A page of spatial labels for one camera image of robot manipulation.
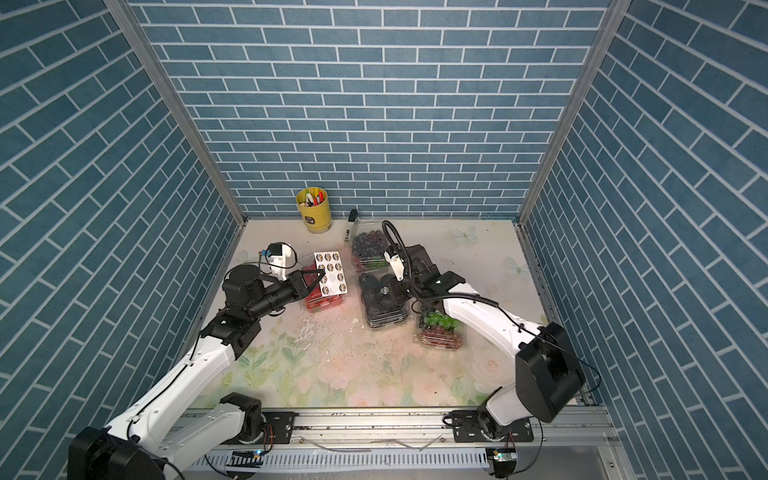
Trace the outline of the white fruit sticker sheet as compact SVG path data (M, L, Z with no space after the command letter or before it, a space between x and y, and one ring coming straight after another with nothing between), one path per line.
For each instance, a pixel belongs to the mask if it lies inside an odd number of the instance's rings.
M324 275L320 279L320 293L323 297L345 295L349 288L338 251L321 251L314 253L316 268Z

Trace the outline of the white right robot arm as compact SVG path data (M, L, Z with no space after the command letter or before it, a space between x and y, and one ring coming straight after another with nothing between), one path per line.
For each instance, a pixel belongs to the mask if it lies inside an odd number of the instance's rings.
M514 378L491 394L483 412L493 426L534 417L550 423L582 389L585 362L563 327L529 322L481 296L452 271L440 272L421 245L400 254L400 280L424 307L432 307L480 333L513 360Z

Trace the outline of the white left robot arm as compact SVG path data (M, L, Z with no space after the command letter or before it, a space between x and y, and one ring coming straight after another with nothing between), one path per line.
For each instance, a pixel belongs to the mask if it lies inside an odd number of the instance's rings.
M106 426L83 429L71 442L70 479L179 479L226 440L263 437L260 400L230 393L206 416L170 432L201 392L233 364L261 330L263 317L306 298L325 272L313 269L278 279L252 264L232 268L222 284L225 306L201 330L190 352L125 412Z

